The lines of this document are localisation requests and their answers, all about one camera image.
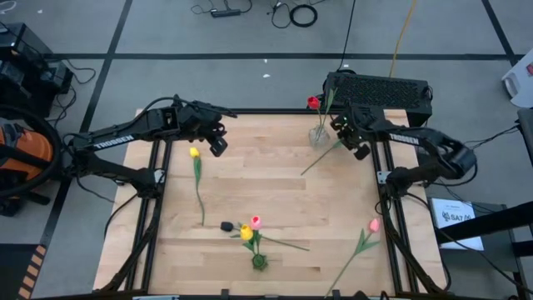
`wooden table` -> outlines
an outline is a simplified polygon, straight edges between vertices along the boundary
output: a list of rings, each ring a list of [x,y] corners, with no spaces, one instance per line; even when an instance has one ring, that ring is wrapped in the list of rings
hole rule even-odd
[[[403,111],[386,111],[397,124],[407,124]],[[317,124],[315,115],[241,115],[223,120],[229,147],[213,157],[208,144],[175,142],[163,200],[157,250],[149,293],[321,296],[355,250],[362,228],[379,215],[379,200],[371,156],[357,161],[343,147],[332,150],[304,176],[300,173],[323,151],[309,146],[307,134]],[[335,133],[327,127],[333,137]],[[194,189],[189,147],[202,153],[200,194],[206,207],[205,226]],[[391,143],[395,165],[417,165],[413,147]],[[124,165],[145,167],[151,151],[148,142],[133,142]],[[134,194],[120,187],[115,209]],[[425,198],[422,188],[410,190]],[[140,200],[123,209],[109,227],[98,267],[95,288],[106,284],[132,248]],[[403,208],[411,249],[437,285],[446,285],[431,217],[425,207],[405,198]],[[252,269],[252,254],[242,240],[231,239],[219,227],[222,221],[249,223],[262,217],[262,233],[269,238],[310,248],[304,252],[262,241],[269,260],[264,272]],[[394,294],[385,233],[372,240],[381,243],[354,259],[336,285],[343,295],[358,290]],[[408,289],[400,253],[402,285]],[[144,258],[137,267],[136,287]]]

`tulip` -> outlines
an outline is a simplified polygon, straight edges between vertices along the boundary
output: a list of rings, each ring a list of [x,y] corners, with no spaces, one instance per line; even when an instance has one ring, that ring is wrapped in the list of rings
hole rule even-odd
[[[309,97],[307,99],[307,106],[310,109],[318,110],[320,109],[320,100],[317,97]]]
[[[253,238],[253,230],[246,224],[241,227],[241,238],[250,241]]]
[[[200,152],[195,147],[191,147],[191,158],[199,158]]]
[[[376,218],[373,219],[372,221],[370,221],[368,228],[370,229],[371,233],[377,233],[378,231],[380,231],[380,221]]]
[[[263,224],[261,223],[261,218],[259,216],[255,216],[252,218],[252,229],[253,230],[259,230],[263,227]]]

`yellow tulip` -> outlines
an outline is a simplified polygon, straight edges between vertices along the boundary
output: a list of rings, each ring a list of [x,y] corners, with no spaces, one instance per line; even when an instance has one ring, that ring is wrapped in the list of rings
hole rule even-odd
[[[241,227],[241,238],[245,241],[250,241],[253,238],[253,230],[250,226],[244,224]]]
[[[191,147],[191,158],[199,158],[200,152],[195,147]]]

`cable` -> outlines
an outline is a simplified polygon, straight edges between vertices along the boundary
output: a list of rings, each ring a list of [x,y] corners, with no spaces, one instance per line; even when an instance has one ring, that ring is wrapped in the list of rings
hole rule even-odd
[[[477,140],[477,141],[467,141],[467,142],[464,142],[464,144],[467,144],[467,143],[477,143],[476,145],[472,146],[471,149],[474,150],[476,148],[479,148],[481,147],[482,145],[488,143],[488,142],[491,142],[493,141],[494,139],[502,136],[502,135],[505,135],[505,134],[511,134],[511,133],[516,133],[517,131],[519,131],[518,129],[518,125],[515,125],[509,129],[506,129],[502,132],[499,132],[495,135],[493,135],[492,137],[489,137],[489,138],[486,138],[486,139],[482,139],[482,140]]]
[[[339,68],[336,70],[339,72],[342,68],[342,64],[344,63],[344,57],[346,56],[346,47],[348,46],[348,39],[350,39],[350,30],[351,30],[351,21],[353,20],[353,12],[356,9],[356,0],[353,0],[353,4],[351,5],[351,15],[350,15],[350,22],[348,23],[348,32],[346,33],[346,41],[344,42],[344,50],[342,50],[342,57],[341,57],[341,65],[339,65]]]
[[[476,164],[474,164],[474,173],[472,174],[472,177],[468,178],[464,182],[459,182],[459,183],[438,183],[438,182],[434,182],[432,184],[438,185],[438,186],[442,186],[442,187],[459,187],[461,185],[465,185],[465,184],[471,182],[472,180],[474,180],[474,178],[476,178],[476,176],[477,176],[477,162],[476,162]]]
[[[83,85],[83,84],[89,83],[89,82],[91,82],[91,80],[93,80],[97,76],[97,70],[93,69],[92,67],[90,67],[90,68],[89,67],[76,67],[76,66],[74,66],[74,64],[72,64],[70,59],[65,59],[65,61],[67,61],[67,63],[76,71],[91,71],[92,75],[89,77],[89,79],[87,79],[84,82],[81,82],[80,79],[77,77],[76,73],[72,72],[72,75],[74,76],[74,79],[76,79],[76,82],[79,85]]]
[[[318,3],[323,3],[324,1],[326,1],[326,0],[318,0],[316,2],[311,2],[311,0],[308,0],[307,3],[309,5],[317,5]]]
[[[288,28],[289,26],[291,26],[291,20],[290,19],[289,19],[289,22],[286,25],[283,25],[283,26],[278,26],[278,25],[276,25],[274,23],[274,17],[276,16],[277,10],[280,7],[282,7],[282,6],[286,7],[286,11],[290,15],[291,14],[291,8],[289,7],[289,5],[287,3],[281,3],[279,1],[276,3],[276,5],[274,5],[274,6],[271,5],[271,8],[272,8],[271,12],[267,12],[266,13],[267,15],[269,15],[269,14],[272,15],[270,22],[272,23],[272,25],[274,25],[275,28],[278,28],[278,29],[285,29],[285,28]]]
[[[475,249],[472,249],[471,247],[467,247],[465,245],[463,245],[462,243],[460,242],[457,242],[455,239],[451,238],[449,235],[447,235],[446,233],[444,233],[442,230],[440,230],[439,228],[435,228],[435,230],[439,231],[440,234],[442,234],[442,236],[444,236],[445,238],[449,239],[450,242],[454,242],[456,244],[458,244],[459,246],[463,247],[464,249],[468,250],[468,251],[472,251],[472,252],[475,252],[475,253],[478,253],[479,255],[481,255],[490,265],[492,268],[494,268],[501,276],[503,276],[505,279],[507,279],[509,282],[513,283],[517,288],[533,295],[533,291],[531,291],[529,288],[527,287],[524,287],[523,285],[519,284],[516,280],[514,280],[513,278],[511,278],[509,275],[505,274],[499,267],[497,267],[483,252],[481,251],[477,251]]]
[[[57,124],[59,123],[59,121],[61,121],[64,118],[67,117],[67,109],[69,109],[72,105],[74,105],[74,103],[77,100],[77,93],[76,93],[76,90],[74,89],[74,87],[72,85],[68,88],[67,92],[70,91],[71,89],[72,89],[73,95],[72,95],[71,100],[68,102],[68,104],[66,106],[63,106],[59,102],[59,93],[55,97],[55,101],[57,102],[57,106],[56,107],[61,108],[62,111],[59,113],[58,117],[56,117],[54,119],[48,119],[47,121],[49,121],[49,122],[53,121],[53,127],[56,130],[57,130]]]
[[[113,219],[113,217],[115,217],[115,215],[120,212],[121,209],[125,208],[126,205],[128,205],[131,201],[133,201],[133,199],[135,199],[137,197],[139,193],[136,192],[135,194],[133,194],[133,196],[131,196],[128,200],[126,200],[126,202],[124,202],[123,204],[121,204],[121,206],[119,206],[112,214],[111,216],[109,216],[109,219],[107,220],[106,222],[106,227],[103,231],[103,238],[106,238],[106,235],[107,235],[107,229],[109,228],[109,224],[111,223],[111,220]]]
[[[212,0],[208,0],[208,1],[211,4],[211,8],[210,9],[205,11],[205,10],[203,10],[202,6],[197,4],[197,5],[193,6],[193,7],[191,7],[191,12],[194,13],[194,14],[210,13],[213,9],[215,9],[215,4],[213,4]],[[195,12],[194,8],[200,8],[201,11],[200,12]]]
[[[409,25],[409,22],[411,21],[411,16],[413,14],[413,11],[415,10],[416,6],[416,0],[413,0],[411,8],[409,8],[409,13],[407,14],[406,21],[403,24],[403,28],[400,32],[400,37],[396,41],[396,49],[394,50],[394,55],[392,56],[392,65],[391,70],[389,72],[389,77],[392,78],[392,75],[394,75],[394,67],[396,65],[396,55],[398,54],[398,49],[400,48],[401,40],[403,38],[403,33],[406,31],[407,26]]]
[[[80,182],[80,177],[79,177],[79,175],[77,175],[77,174],[76,174],[76,182],[77,182],[77,185],[78,185],[83,191],[88,192],[88,193],[91,193],[91,194],[93,194],[94,196],[96,196],[96,197],[98,197],[98,198],[100,198],[100,199],[106,200],[106,201],[109,202],[109,203],[115,203],[115,202],[114,202],[113,200],[111,200],[110,198],[105,197],[105,196],[102,196],[102,195],[100,195],[99,193],[94,192],[93,190],[88,189],[88,188],[86,188],[84,185],[82,185],[82,183]]]
[[[427,208],[427,210],[430,210],[430,205],[427,204],[427,202],[424,201],[421,197],[418,197],[417,195],[414,195],[414,194],[412,194],[412,193],[410,193],[410,192],[408,192],[406,195],[409,196],[409,197],[411,197],[411,198],[414,198],[415,200],[418,200],[420,203],[422,203],[422,205],[423,205],[425,208]]]
[[[313,14],[313,19],[310,22],[300,23],[294,18],[294,15],[296,14],[296,12],[298,10],[300,10],[300,9],[303,9],[303,8],[306,8],[306,9],[310,10],[311,13]],[[311,5],[307,5],[307,4],[297,5],[289,13],[289,18],[291,19],[291,23],[293,23],[295,26],[297,26],[299,28],[308,28],[308,27],[312,26],[316,22],[316,20],[318,20],[318,12]]]

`black object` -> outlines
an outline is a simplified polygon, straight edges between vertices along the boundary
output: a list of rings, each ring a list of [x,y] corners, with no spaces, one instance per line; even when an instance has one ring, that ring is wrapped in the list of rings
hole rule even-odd
[[[351,72],[330,72],[327,75],[325,98],[332,89],[336,89],[331,108],[353,104],[405,109],[412,127],[421,126],[431,116],[432,95],[427,81],[356,75]]]
[[[230,233],[233,230],[233,223],[232,222],[221,222],[220,229],[222,229],[225,232]]]
[[[518,111],[519,129],[524,137],[527,152],[533,165],[533,109],[521,109]]]
[[[433,183],[438,177],[460,179],[476,165],[476,155],[462,142],[435,129],[394,125],[385,120],[381,108],[351,105],[331,121],[331,127],[348,150],[356,149],[358,159],[369,153],[361,146],[364,142],[395,141],[426,150],[426,163],[412,169],[394,167],[388,174],[386,185],[394,198],[405,196],[412,183]]]
[[[337,131],[339,140],[348,150],[357,149],[356,157],[358,159],[364,158],[365,154],[369,153],[368,148],[362,147],[361,144],[371,143],[376,179],[382,186],[380,202],[387,245],[390,247],[394,244],[405,258],[411,290],[418,291],[416,285],[416,277],[418,277],[424,289],[429,293],[446,294],[446,291],[433,282],[412,255],[405,219],[403,217],[398,219],[400,229],[398,232],[390,217],[386,201],[398,202],[415,182],[433,183],[438,177],[462,178],[476,165],[476,155],[461,142],[434,129],[427,127],[408,128],[392,124],[392,122],[385,120],[383,110],[380,107],[358,106],[353,103],[347,103],[345,107],[346,109],[331,121],[331,127]],[[428,153],[429,158],[425,164],[412,169],[395,167],[392,163],[389,141],[422,147]],[[383,172],[381,172],[379,165],[377,142],[385,143],[386,162],[390,170],[385,176],[381,176]],[[401,205],[397,203],[395,205],[396,210],[401,212]],[[401,288],[400,278],[393,276],[393,280],[395,289]]]
[[[448,243],[441,233],[445,233],[451,238],[459,241],[465,238],[478,237],[480,235],[495,233],[501,230],[519,228],[533,223],[533,202],[527,202],[515,207],[507,208],[504,211],[493,212],[489,215],[476,217],[468,221],[441,228],[436,231],[436,241],[438,243]]]
[[[0,33],[0,103],[48,117],[55,96],[66,93],[72,72],[59,61],[47,62],[52,51],[24,24],[2,26]]]
[[[295,19],[294,19],[294,14],[300,10],[300,9],[303,9],[303,8],[306,8],[306,9],[309,9],[312,13],[313,13],[313,19],[310,21],[310,22],[307,22],[307,23],[300,23],[300,22],[297,22]],[[318,12],[316,11],[316,9],[314,7],[312,7],[311,5],[307,5],[307,4],[302,4],[302,5],[297,5],[296,7],[294,7],[292,10],[291,10],[291,13],[289,14],[289,18],[291,19],[291,22],[295,25],[295,26],[298,26],[300,28],[308,28],[310,27],[312,24],[314,24],[316,22],[316,20],[318,19]]]
[[[276,13],[278,12],[278,9],[279,9],[280,7],[285,7],[286,10],[287,10],[287,12],[288,12],[289,14],[291,14],[291,8],[289,7],[289,5],[288,5],[287,3],[281,3],[281,2],[279,2],[279,1],[276,3],[276,5],[274,5],[274,6],[272,7],[272,12],[267,12],[266,14],[271,14],[271,20],[270,20],[270,21],[271,21],[272,25],[273,25],[275,28],[278,28],[278,29],[285,29],[285,28],[288,28],[289,26],[291,26],[291,20],[290,20],[290,19],[289,19],[289,22],[288,22],[286,25],[281,25],[281,26],[280,26],[280,25],[276,25],[276,24],[274,23],[274,17],[276,16]]]
[[[231,16],[240,16],[240,15],[241,15],[240,9],[226,9],[223,11],[211,10],[211,16],[213,18],[231,17]]]

